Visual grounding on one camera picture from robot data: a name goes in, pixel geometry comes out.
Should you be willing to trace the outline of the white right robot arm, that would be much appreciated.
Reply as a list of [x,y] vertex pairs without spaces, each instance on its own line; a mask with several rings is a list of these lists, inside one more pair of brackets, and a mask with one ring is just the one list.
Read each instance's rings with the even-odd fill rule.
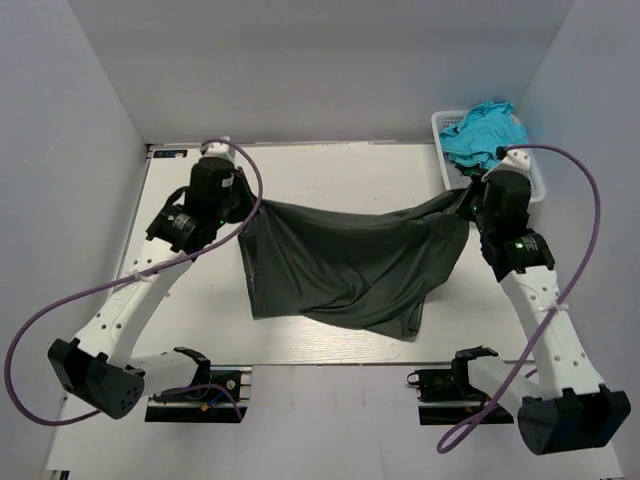
[[529,228],[529,182],[513,172],[475,180],[456,206],[475,224],[483,258],[515,309],[528,343],[515,365],[488,347],[458,351],[451,384],[461,397],[480,392],[485,408],[467,430],[500,406],[515,420],[535,455],[606,446],[631,412],[628,396],[612,391],[577,336],[560,292],[545,239]]

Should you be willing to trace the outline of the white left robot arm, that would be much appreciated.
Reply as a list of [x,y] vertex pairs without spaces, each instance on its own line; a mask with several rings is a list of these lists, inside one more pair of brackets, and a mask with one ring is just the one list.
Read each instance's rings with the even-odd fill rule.
[[241,168],[215,158],[197,163],[146,230],[132,280],[117,288],[71,341],[56,340],[49,361],[63,388],[113,419],[147,395],[183,392],[199,399],[211,387],[210,360],[186,347],[132,355],[145,326],[176,281],[218,230],[244,223],[256,202]]

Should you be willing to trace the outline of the dark grey t-shirt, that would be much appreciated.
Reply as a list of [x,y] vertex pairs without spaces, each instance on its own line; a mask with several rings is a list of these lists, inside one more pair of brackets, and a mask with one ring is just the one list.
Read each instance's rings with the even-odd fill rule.
[[302,315],[397,340],[417,336],[425,297],[469,236],[461,193],[380,215],[264,201],[239,236],[252,315]]

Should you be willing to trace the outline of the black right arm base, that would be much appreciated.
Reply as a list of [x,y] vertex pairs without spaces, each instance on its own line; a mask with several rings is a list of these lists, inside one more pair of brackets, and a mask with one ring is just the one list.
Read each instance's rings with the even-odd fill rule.
[[454,426],[480,412],[490,400],[486,393],[459,382],[450,364],[414,370],[406,382],[416,389],[421,426]]

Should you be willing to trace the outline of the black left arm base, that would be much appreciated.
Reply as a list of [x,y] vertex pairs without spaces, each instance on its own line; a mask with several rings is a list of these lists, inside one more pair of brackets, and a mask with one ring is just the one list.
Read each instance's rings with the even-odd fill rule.
[[204,388],[149,397],[147,423],[239,424],[249,406],[251,367],[215,367]]

